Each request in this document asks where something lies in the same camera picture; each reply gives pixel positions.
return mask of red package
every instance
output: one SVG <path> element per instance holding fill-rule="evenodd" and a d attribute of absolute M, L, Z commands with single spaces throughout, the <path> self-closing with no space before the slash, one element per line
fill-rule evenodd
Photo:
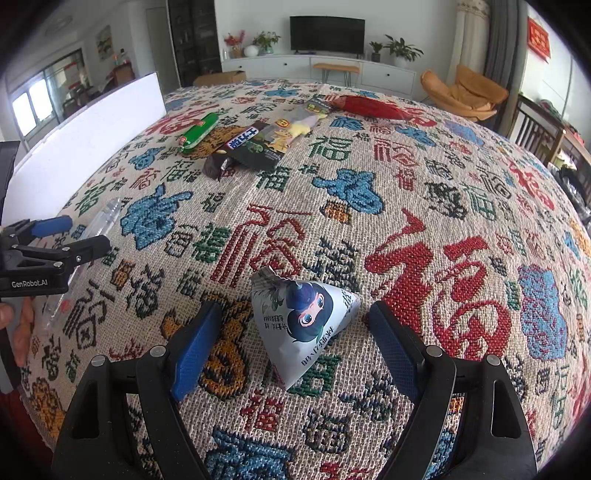
<path fill-rule="evenodd" d="M 372 98 L 341 95 L 334 99 L 332 104 L 345 110 L 363 116 L 373 116 L 375 118 L 388 118 L 390 120 L 410 120 L 413 116 L 401 108 L 390 103 L 383 103 Z"/>

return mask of tv cabinet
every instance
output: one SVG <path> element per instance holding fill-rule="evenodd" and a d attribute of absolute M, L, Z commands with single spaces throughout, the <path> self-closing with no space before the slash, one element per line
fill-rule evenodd
<path fill-rule="evenodd" d="M 357 67 L 359 74 L 352 74 L 352 86 L 362 90 L 386 93 L 403 98 L 412 98 L 416 72 L 400 69 L 385 63 L 356 60 L 346 57 L 323 55 L 264 55 L 222 62 L 222 71 L 243 70 L 246 78 L 288 79 L 301 82 L 321 82 L 322 70 L 313 68 L 317 63 Z M 340 72 L 329 74 L 328 83 L 344 85 Z"/>

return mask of screw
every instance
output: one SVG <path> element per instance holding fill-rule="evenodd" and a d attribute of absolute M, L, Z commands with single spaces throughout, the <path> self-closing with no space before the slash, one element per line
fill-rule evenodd
<path fill-rule="evenodd" d="M 105 356 L 104 355 L 96 355 L 90 361 L 90 364 L 93 367 L 100 367 L 104 363 L 105 363 Z"/>
<path fill-rule="evenodd" d="M 501 364 L 501 359 L 496 355 L 487 355 L 486 361 L 489 362 L 493 367 L 498 367 Z"/>
<path fill-rule="evenodd" d="M 443 355 L 443 350 L 441 350 L 437 345 L 427 345 L 426 351 L 428 356 L 434 356 L 435 358 Z"/>
<path fill-rule="evenodd" d="M 165 351 L 166 351 L 165 347 L 163 347 L 162 345 L 156 345 L 150 349 L 150 355 L 152 355 L 154 357 L 163 356 Z"/>

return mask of patterned blanket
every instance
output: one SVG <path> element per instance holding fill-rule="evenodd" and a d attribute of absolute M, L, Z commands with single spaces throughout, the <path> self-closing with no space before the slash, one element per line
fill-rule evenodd
<path fill-rule="evenodd" d="M 334 112 L 273 172 L 237 166 L 219 182 L 202 174 L 205 156 L 241 127 L 341 93 L 385 99 L 413 118 Z M 539 465 L 552 455 L 591 394 L 591 241 L 536 158 L 438 109 L 318 83 L 189 88 L 165 101 L 168 114 L 64 206 L 73 229 L 41 243 L 74 241 L 109 199 L 124 200 L 112 250 L 72 288 L 52 334 L 33 337 L 22 370 L 25 402 L 50 446 L 94 355 L 142 355 L 213 299 L 225 309 L 222 330 L 198 389 L 180 404 L 213 477 L 371 480 L 412 408 L 363 321 L 383 299 L 426 344 L 501 357 Z M 179 154 L 177 138 L 208 112 L 219 126 Z M 288 391 L 277 387 L 251 321 L 249 277 L 264 265 L 363 301 Z M 431 475 L 461 406 L 454 398 Z M 137 398 L 129 410 L 142 459 L 157 472 Z"/>

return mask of orange armchair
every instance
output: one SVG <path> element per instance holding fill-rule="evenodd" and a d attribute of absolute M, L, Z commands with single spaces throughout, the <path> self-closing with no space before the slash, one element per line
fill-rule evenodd
<path fill-rule="evenodd" d="M 502 86 L 464 65 L 457 66 L 456 83 L 450 87 L 431 70 L 421 75 L 421 85 L 439 108 L 473 122 L 492 117 L 509 96 Z"/>

